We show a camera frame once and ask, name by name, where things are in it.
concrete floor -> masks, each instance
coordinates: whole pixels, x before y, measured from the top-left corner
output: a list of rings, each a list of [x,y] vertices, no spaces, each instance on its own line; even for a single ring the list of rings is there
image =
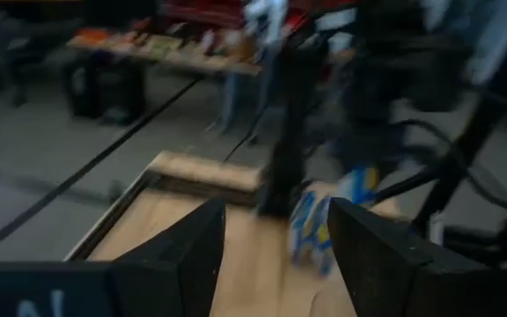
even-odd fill
[[[169,99],[190,79],[169,74],[153,74],[149,80],[149,101],[156,107]],[[0,173],[24,176],[58,184],[74,173],[114,140],[123,128],[99,125],[70,118],[59,80],[52,73],[33,76],[28,83],[29,102],[11,108],[0,96]],[[218,89],[202,82],[161,114],[149,126],[126,142],[117,152],[86,175],[75,190],[106,196],[112,181],[128,185],[162,150],[185,151],[210,159],[223,159],[245,134],[251,116],[244,115],[226,136],[205,129],[218,112]],[[417,114],[405,107],[397,118],[420,117],[436,123],[453,136],[465,125],[474,98],[451,114]],[[270,121],[262,142],[240,149],[231,162],[262,166],[268,157],[271,136],[277,124]],[[435,140],[413,131],[410,142],[434,144]],[[480,161],[507,187],[507,128],[501,127],[482,151]],[[387,180],[393,182],[417,170],[407,165]],[[309,164],[312,177],[333,181],[334,165],[323,153]],[[413,216],[430,186],[400,197],[402,211]],[[45,194],[0,182],[0,228]],[[60,260],[103,214],[107,206],[79,202],[69,196],[51,203],[42,213],[0,244],[0,261]],[[496,230],[507,212],[484,202],[467,184],[461,185],[447,210],[452,224]]]

gray floor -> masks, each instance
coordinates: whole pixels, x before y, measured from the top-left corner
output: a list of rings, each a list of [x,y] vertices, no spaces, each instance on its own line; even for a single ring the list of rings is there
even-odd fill
[[[153,74],[149,81],[149,100],[161,104],[189,81],[188,77]],[[19,109],[9,107],[0,96],[0,172],[58,184],[114,140],[122,128],[99,125],[70,118],[58,78],[39,75],[30,80],[29,102]],[[178,100],[169,110],[124,144],[103,164],[76,186],[76,190],[107,195],[112,181],[129,184],[162,150],[185,151],[211,159],[223,159],[244,135],[250,116],[238,121],[227,136],[205,129],[218,112],[218,89],[203,82]],[[428,119],[457,136],[465,125],[474,98],[451,114],[416,114],[399,107],[397,117]],[[268,157],[271,135],[276,123],[264,129],[262,144],[239,150],[232,162],[262,166]],[[412,142],[434,144],[421,132],[413,132]],[[507,128],[491,137],[483,150],[483,165],[507,186]],[[310,175],[327,181],[336,178],[333,163],[320,153],[310,162]],[[396,181],[416,171],[405,168],[388,181]],[[419,188],[400,197],[404,213],[412,216],[423,202],[429,187]],[[17,188],[0,182],[0,228],[39,199],[44,192]],[[81,239],[107,209],[99,203],[81,203],[62,197],[0,244],[0,260],[59,260]],[[447,211],[448,222],[495,230],[507,212],[484,202],[467,184],[461,185]]]

